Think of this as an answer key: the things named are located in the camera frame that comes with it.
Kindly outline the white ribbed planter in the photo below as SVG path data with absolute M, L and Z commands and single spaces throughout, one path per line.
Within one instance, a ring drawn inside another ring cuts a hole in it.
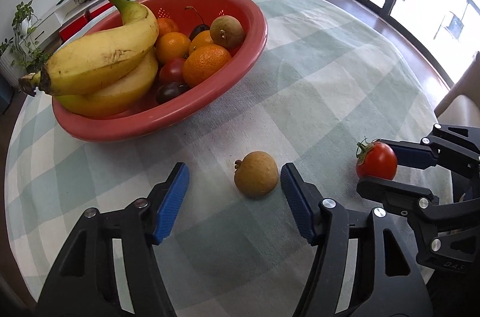
M 0 72 L 10 86 L 16 90 L 20 88 L 19 79 L 24 76 L 25 71 L 8 50 L 5 50 L 1 55 Z

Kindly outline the red tomato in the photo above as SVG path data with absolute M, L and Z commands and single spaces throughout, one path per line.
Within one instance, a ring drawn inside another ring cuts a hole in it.
M 355 171 L 359 178 L 377 177 L 393 180 L 397 172 L 397 157 L 390 146 L 379 140 L 357 143 Z

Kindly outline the dark cherry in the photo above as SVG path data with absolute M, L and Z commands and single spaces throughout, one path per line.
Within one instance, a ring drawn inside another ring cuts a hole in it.
M 191 33 L 190 33 L 190 36 L 189 36 L 189 39 L 191 41 L 193 41 L 200 33 L 202 33 L 203 31 L 209 30 L 210 26 L 205 23 L 205 20 L 203 19 L 203 17 L 201 16 L 201 14 L 198 12 L 198 10 L 195 7 L 193 7 L 191 5 L 185 6 L 185 10 L 193 10 L 200 19 L 200 24 L 196 25 L 191 30 Z

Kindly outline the brown kiwi fruit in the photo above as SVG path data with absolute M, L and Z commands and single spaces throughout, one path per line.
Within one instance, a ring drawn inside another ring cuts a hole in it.
M 278 184 L 274 158 L 264 151 L 253 151 L 234 163 L 233 181 L 238 190 L 253 199 L 264 197 Z
M 225 15 L 212 22 L 210 35 L 214 43 L 225 49 L 231 49 L 243 42 L 245 31 L 237 18 Z

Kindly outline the yellow banana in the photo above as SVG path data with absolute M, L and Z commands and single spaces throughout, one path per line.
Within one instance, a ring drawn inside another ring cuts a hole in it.
M 158 71 L 158 60 L 151 48 L 127 75 L 108 87 L 85 95 L 56 96 L 64 108 L 89 118 L 104 118 L 127 111 L 151 88 Z
M 151 10 L 137 1 L 109 0 L 120 12 L 122 26 L 86 34 L 61 47 L 37 73 L 18 79 L 34 96 L 84 95 L 106 88 L 130 73 L 154 46 L 159 26 Z

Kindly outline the textured orange mandarin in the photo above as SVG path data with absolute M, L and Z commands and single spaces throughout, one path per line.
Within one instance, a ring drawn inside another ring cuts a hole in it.
M 189 88 L 196 87 L 224 67 L 232 56 L 222 46 L 211 44 L 193 51 L 185 60 L 182 76 Z

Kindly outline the green checkered tablecloth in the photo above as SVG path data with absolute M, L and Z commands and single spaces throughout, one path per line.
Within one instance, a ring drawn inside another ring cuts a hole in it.
M 48 95 L 29 97 L 11 137 L 5 177 L 10 248 L 34 298 L 88 207 L 113 211 L 164 181 L 175 163 L 190 186 L 171 235 L 155 248 L 180 316 L 291 316 L 315 251 L 280 189 L 258 200 L 233 183 L 251 151 L 293 162 L 344 207 L 356 193 L 356 144 L 418 141 L 436 117 L 420 83 L 381 34 L 324 0 L 253 0 L 268 42 L 231 90 L 190 118 L 145 137 L 91 143 L 57 123 Z

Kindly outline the red storage box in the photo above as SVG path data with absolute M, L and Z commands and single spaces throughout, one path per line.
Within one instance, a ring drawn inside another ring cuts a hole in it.
M 63 42 L 66 42 L 89 22 L 89 15 L 82 13 L 77 18 L 72 18 L 68 23 L 62 25 L 59 30 L 59 37 Z
M 89 7 L 87 10 L 89 19 L 94 19 L 95 17 L 99 16 L 111 7 L 113 7 L 113 4 L 111 4 L 110 2 L 101 2 Z

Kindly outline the left red storage box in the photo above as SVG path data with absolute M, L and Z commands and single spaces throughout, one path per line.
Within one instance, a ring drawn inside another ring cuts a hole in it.
M 89 22 L 89 15 L 82 13 L 77 18 L 72 18 L 68 23 L 62 25 L 59 30 L 59 37 L 63 42 L 66 42 Z

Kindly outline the smooth orange mandarin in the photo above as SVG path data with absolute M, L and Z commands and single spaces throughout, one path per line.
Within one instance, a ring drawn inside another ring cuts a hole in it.
M 180 32 L 170 32 L 157 39 L 155 56 L 161 64 L 172 59 L 185 58 L 189 53 L 191 40 Z

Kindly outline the right red storage box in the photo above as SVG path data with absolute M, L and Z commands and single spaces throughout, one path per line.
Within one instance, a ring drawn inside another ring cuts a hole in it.
M 113 4 L 111 4 L 110 2 L 101 2 L 89 7 L 87 10 L 89 19 L 94 19 L 95 17 L 99 16 L 111 7 L 113 7 Z

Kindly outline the red plastic colander bowl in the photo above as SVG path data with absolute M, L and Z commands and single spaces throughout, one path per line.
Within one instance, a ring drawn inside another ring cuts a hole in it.
M 87 142 L 119 142 L 141 137 L 166 128 L 198 112 L 238 83 L 253 67 L 268 39 L 267 20 L 252 0 L 137 0 L 154 14 L 171 17 L 182 33 L 190 32 L 196 20 L 185 11 L 196 7 L 203 18 L 215 20 L 221 15 L 235 17 L 246 31 L 243 43 L 230 50 L 232 59 L 217 73 L 185 94 L 162 105 L 151 89 L 132 109 L 103 119 L 90 119 L 65 109 L 52 101 L 56 121 L 72 137 Z

